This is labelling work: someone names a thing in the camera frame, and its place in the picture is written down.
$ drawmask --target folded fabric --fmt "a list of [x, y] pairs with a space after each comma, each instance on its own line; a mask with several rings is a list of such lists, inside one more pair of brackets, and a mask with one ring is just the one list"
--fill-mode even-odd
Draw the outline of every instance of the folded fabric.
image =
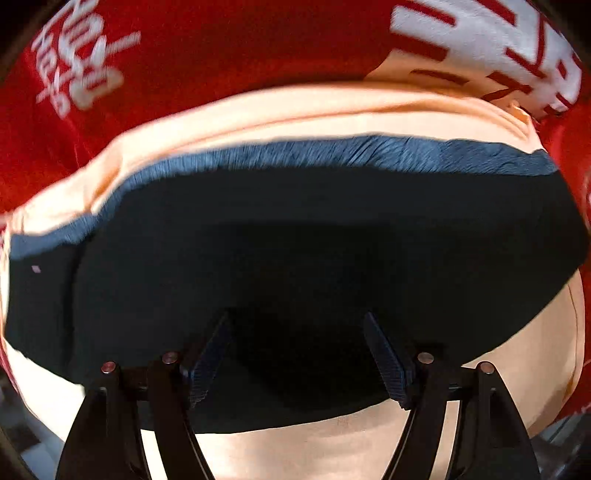
[[[9, 216], [5, 239], [9, 359], [62, 436], [74, 412], [43, 405], [75, 405], [102, 362], [144, 364], [216, 309], [246, 312], [191, 415], [215, 473], [242, 468], [256, 437], [295, 448], [352, 419], [368, 443], [350, 461], [387, 462], [371, 435], [395, 445], [404, 415], [364, 344], [368, 309], [454, 363], [495, 361], [532, 433], [582, 367], [586, 230], [516, 106], [353, 85], [224, 100], [117, 138]], [[54, 386], [43, 401], [39, 385]]]

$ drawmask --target bolt head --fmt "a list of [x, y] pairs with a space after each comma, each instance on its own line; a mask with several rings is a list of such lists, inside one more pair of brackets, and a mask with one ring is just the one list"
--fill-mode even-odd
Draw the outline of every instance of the bolt head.
[[110, 374], [114, 372], [115, 368], [117, 368], [117, 364], [115, 362], [105, 362], [100, 368], [100, 371], [104, 374]]
[[487, 375], [495, 373], [495, 366], [490, 362], [482, 362], [480, 364], [480, 370], [482, 370]]
[[166, 365], [175, 364], [178, 360], [178, 353], [177, 352], [168, 352], [162, 356], [162, 362]]
[[417, 359], [419, 362], [421, 362], [422, 364], [425, 364], [425, 365], [432, 364], [433, 361], [435, 360], [433, 355], [431, 355], [430, 353], [427, 353], [427, 352], [421, 352], [420, 354], [418, 354]]

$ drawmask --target red fabric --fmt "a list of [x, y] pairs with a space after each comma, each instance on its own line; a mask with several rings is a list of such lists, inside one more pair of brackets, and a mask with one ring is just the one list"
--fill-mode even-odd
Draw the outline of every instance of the red fabric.
[[[474, 15], [486, 28], [470, 30]], [[250, 90], [361, 80], [402, 53], [418, 60], [399, 80], [517, 98], [538, 117], [579, 95], [578, 58], [527, 0], [71, 0], [55, 18], [0, 89], [0, 214], [137, 125]], [[540, 131], [577, 198], [590, 115], [584, 101]], [[565, 412], [589, 406], [590, 370]]]
[[[560, 167], [584, 218], [591, 219], [591, 94], [583, 85], [581, 101], [560, 118], [547, 118], [539, 127], [540, 140]], [[560, 417], [591, 410], [591, 255], [581, 268], [586, 312], [584, 367], [576, 391]]]

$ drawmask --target blue frayed edge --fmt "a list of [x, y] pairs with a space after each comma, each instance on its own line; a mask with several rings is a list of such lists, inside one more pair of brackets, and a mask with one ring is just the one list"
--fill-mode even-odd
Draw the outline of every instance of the blue frayed edge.
[[241, 145], [168, 158], [129, 176], [97, 215], [85, 214], [45, 235], [13, 235], [11, 260], [82, 242], [115, 214], [126, 193], [153, 181], [227, 170], [310, 167], [372, 167], [406, 173], [467, 173], [541, 176], [556, 172], [544, 150], [531, 154], [505, 144], [474, 140], [439, 141], [371, 135], [338, 140], [282, 141]]

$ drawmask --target peach fabric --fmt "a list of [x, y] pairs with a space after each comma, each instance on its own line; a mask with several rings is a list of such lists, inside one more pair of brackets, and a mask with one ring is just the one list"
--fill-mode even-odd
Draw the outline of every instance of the peach fabric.
[[412, 135], [542, 148], [531, 118], [457, 91], [387, 83], [339, 83], [262, 90], [141, 125], [116, 137], [86, 167], [7, 218], [12, 233], [40, 234], [96, 213], [130, 174], [173, 154], [287, 138]]
[[[530, 117], [516, 104], [502, 110], [458, 92], [393, 84], [271, 89], [150, 122], [118, 136], [85, 168], [8, 215], [0, 258], [0, 327], [8, 307], [11, 235], [46, 233], [84, 213], [96, 213], [133, 172], [171, 155], [245, 142], [380, 133], [501, 142], [528, 153], [542, 148]], [[82, 388], [6, 347], [23, 399], [65, 439], [83, 400]], [[528, 431], [536, 434], [555, 418], [574, 390], [583, 347], [584, 304], [577, 272], [525, 328], [469, 366], [483, 359], [497, 365]], [[406, 416], [397, 404], [386, 401], [316, 423], [198, 437], [218, 480], [379, 479]], [[433, 479], [444, 477], [456, 416], [457, 406], [450, 405]], [[162, 480], [154, 435], [142, 434], [152, 477]]]

